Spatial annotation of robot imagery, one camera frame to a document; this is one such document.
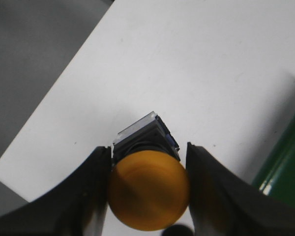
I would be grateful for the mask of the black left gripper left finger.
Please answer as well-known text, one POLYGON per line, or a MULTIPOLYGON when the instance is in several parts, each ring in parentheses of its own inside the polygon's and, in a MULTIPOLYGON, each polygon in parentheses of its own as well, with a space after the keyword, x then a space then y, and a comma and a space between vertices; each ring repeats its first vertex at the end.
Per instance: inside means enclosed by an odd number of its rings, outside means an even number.
POLYGON ((111 167, 111 148, 96 147, 52 190, 0 216, 0 236, 102 235, 111 167))

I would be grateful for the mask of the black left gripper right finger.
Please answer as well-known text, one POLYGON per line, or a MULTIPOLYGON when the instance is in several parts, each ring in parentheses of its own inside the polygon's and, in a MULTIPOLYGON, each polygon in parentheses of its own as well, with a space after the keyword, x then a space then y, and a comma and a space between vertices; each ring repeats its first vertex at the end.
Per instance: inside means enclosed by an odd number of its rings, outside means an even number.
POLYGON ((197 236, 295 236, 295 209, 259 192, 204 147, 187 144, 189 209, 197 236))

